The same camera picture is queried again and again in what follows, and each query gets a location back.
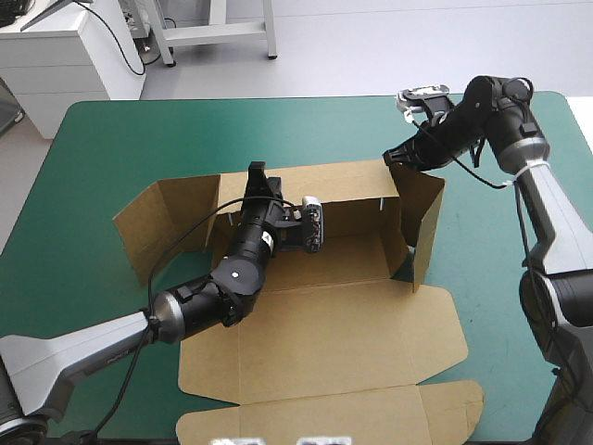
green table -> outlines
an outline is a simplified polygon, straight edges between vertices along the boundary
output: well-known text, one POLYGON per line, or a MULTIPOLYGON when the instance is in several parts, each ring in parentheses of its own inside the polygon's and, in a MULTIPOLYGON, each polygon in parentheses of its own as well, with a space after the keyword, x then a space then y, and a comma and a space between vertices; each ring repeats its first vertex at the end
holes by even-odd
MULTIPOLYGON (((593 222, 593 157, 565 99, 536 95, 533 109, 551 162, 586 221, 593 222)), ((111 218, 159 178, 376 159, 414 132, 392 97, 90 102, 72 107, 0 257, 0 336, 52 337, 145 304, 111 218)), ((481 173, 502 180, 490 155, 481 173)), ((468 360, 432 381, 472 378, 486 391, 475 439, 520 439, 552 383, 518 302, 522 248, 511 190, 478 184, 459 167, 448 179, 427 284, 455 297, 468 360)), ((208 268, 185 254, 161 286, 208 268)), ((141 357, 105 437, 169 437, 186 412, 222 406, 177 388, 178 347, 141 357)), ((94 426, 113 401, 127 360, 83 382, 53 435, 94 426)))

black robotic arm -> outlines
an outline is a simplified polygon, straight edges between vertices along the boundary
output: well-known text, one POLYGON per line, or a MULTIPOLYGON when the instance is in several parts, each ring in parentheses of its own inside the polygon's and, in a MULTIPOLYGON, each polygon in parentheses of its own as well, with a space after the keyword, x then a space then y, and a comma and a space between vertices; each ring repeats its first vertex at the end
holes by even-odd
MULTIPOLYGON (((303 197, 301 209, 296 209, 283 199, 281 178, 267 178, 264 165, 251 163, 245 196, 227 203, 243 201, 241 222, 227 254, 209 274, 158 293, 148 310, 61 337, 0 338, 1 445, 43 442, 47 420, 62 419, 75 385, 130 353, 134 363, 148 344, 176 343, 218 323, 239 323, 253 310, 265 282, 266 265, 276 252, 321 249, 320 201, 303 197)), ((97 443, 96 433, 112 414, 95 431, 69 437, 77 445, 97 443)))
POLYGON ((561 368, 529 443, 585 445, 593 443, 593 234, 550 169, 532 95, 525 78, 488 76, 474 78, 456 106, 442 85, 405 90, 397 101, 407 120, 415 112, 428 119, 384 160, 427 171, 460 163, 457 157, 470 151, 477 167, 487 140, 499 167, 513 175, 527 266, 521 302, 545 359, 561 368), (531 250, 521 197, 537 238, 531 250))

open cardboard box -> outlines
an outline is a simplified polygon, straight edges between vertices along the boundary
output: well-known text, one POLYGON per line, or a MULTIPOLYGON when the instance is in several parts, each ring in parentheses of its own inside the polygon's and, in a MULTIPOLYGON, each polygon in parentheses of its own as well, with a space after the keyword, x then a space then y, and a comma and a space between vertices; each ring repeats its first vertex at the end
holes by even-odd
MULTIPOLYGON (((315 255, 278 254, 249 317, 183 342, 180 388, 241 406, 185 415, 182 444, 319 435, 357 445, 462 443, 482 411, 480 387, 417 385, 467 357, 452 297, 421 286, 444 181, 380 160, 266 173, 282 178, 290 201, 321 200, 325 244, 315 255), (390 279, 404 263, 411 284, 390 279)), ((171 240, 245 186, 246 172, 150 185, 115 218, 139 280, 171 240)), ((212 218, 181 249, 210 248, 216 264, 238 209, 212 218)))

black power cord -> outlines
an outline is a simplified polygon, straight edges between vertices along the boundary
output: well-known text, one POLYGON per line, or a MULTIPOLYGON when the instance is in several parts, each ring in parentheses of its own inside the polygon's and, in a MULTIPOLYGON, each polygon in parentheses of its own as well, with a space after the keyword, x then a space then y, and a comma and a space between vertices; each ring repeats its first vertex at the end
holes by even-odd
POLYGON ((412 123, 414 124, 414 126, 420 130, 422 133, 424 133, 426 136, 430 137, 430 139, 437 145, 439 145, 441 148, 444 148, 445 151, 447 151, 447 153, 449 154, 449 156, 451 157, 451 159, 453 160, 453 162, 455 162, 457 165, 459 165, 460 167, 462 167, 466 172, 468 172, 471 176, 473 176, 475 179, 477 179, 479 182, 481 182, 482 184, 486 184, 487 186, 491 187, 491 188, 495 188, 497 190, 506 188, 507 186, 504 184, 493 184, 490 181, 488 181, 487 179, 483 178, 482 176, 480 176, 479 174, 477 174, 476 172, 473 172, 467 165, 465 165, 463 162, 461 162, 459 159, 455 158, 452 154, 451 154, 451 150, 449 150, 449 148, 443 144, 441 141, 439 141, 438 139, 436 139, 433 135, 431 135, 430 133, 428 133, 426 130, 424 130, 424 128, 417 122, 417 121, 412 121, 412 123))
MULTIPOLYGON (((146 62, 146 63, 142 62, 142 70, 136 71, 133 68, 132 64, 130 63, 130 60, 128 60, 128 58, 126 57, 126 54, 123 52, 123 48, 121 47, 120 40, 115 35, 115 33, 113 32, 113 30, 111 29, 111 27, 107 24, 107 22, 100 15, 98 15, 96 12, 94 12, 90 7, 88 7, 87 5, 81 3, 81 2, 79 2, 77 0, 72 0, 72 3, 75 3, 76 5, 80 6, 81 8, 86 9, 92 15, 94 15, 95 17, 97 17, 99 19, 99 21, 101 21, 101 23, 103 23, 105 25, 105 27, 107 28, 107 30, 111 34, 111 37, 113 37, 113 40, 115 40, 115 43, 118 46, 118 49, 120 50, 121 56, 123 57, 123 61, 126 63, 126 65, 128 66, 128 68, 130 69, 130 71, 133 72, 136 76, 144 76, 146 74, 146 67, 148 65, 152 65, 153 63, 155 63, 157 60, 160 59, 160 54, 159 54, 156 58, 154 58, 153 60, 151 60, 149 62, 146 62)), ((165 18, 165 20, 172 21, 173 22, 173 25, 175 26, 175 28, 177 28, 177 23, 175 22, 175 20, 170 19, 170 18, 165 18)))
POLYGON ((154 323, 156 322, 156 319, 154 316, 154 295, 153 295, 153 291, 152 291, 152 282, 154 280, 155 274, 157 273, 157 270, 160 267, 161 263, 166 258, 168 258, 169 255, 172 253, 172 251, 175 248, 177 248, 180 245, 180 243, 182 243, 191 233, 193 233, 195 229, 197 229, 200 225, 202 225, 203 223, 208 221, 212 216, 216 215, 219 211, 226 209, 227 207, 232 206, 233 204, 236 204, 239 202, 251 201, 251 200, 255 200, 255 199, 259 199, 259 200, 265 199, 265 200, 269 200, 269 201, 276 201, 281 204, 288 205, 291 209, 297 208, 297 206, 295 204, 293 204, 292 202, 287 201, 285 199, 278 198, 278 197, 239 197, 237 199, 232 199, 230 201, 225 202, 221 206, 217 207, 215 210, 211 211, 206 216, 204 216, 201 220, 199 220, 194 225, 192 225, 185 233, 183 233, 180 237, 178 237, 175 241, 173 241, 158 257, 158 260, 155 262, 152 269, 150 270, 150 274, 148 275, 148 284, 147 284, 148 325, 146 326, 146 329, 142 333, 142 337, 140 338, 140 341, 138 342, 138 345, 135 348, 135 351, 132 356, 132 361, 130 362, 128 371, 126 372, 126 375, 125 375, 123 382, 121 384, 120 392, 118 393, 118 397, 113 402, 113 405, 111 406, 111 408, 109 409, 107 414, 103 417, 103 419, 101 419, 101 421, 97 424, 95 429, 90 433, 90 437, 87 437, 92 442, 96 442, 99 432, 111 420, 113 415, 116 413, 116 411, 120 407, 121 401, 123 401, 126 390, 128 389, 128 386, 130 385, 130 381, 132 380, 133 371, 136 367, 136 364, 138 363, 138 358, 140 357, 140 351, 143 349, 143 345, 149 340, 148 337, 149 337, 150 333, 152 332, 154 323))

floor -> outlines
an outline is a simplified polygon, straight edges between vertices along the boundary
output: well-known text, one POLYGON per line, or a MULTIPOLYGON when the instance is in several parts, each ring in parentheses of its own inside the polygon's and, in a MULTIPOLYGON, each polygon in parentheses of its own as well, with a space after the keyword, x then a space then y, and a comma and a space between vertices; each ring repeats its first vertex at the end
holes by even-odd
MULTIPOLYGON (((204 23, 208 2, 162 0, 178 26, 204 23)), ((178 48, 174 69, 148 67, 143 99, 392 95, 480 73, 530 77, 569 96, 593 146, 593 1, 275 0, 280 56, 264 42, 178 48)), ((229 21, 261 16, 229 0, 229 21)), ((0 138, 0 250, 50 141, 25 119, 0 138)))

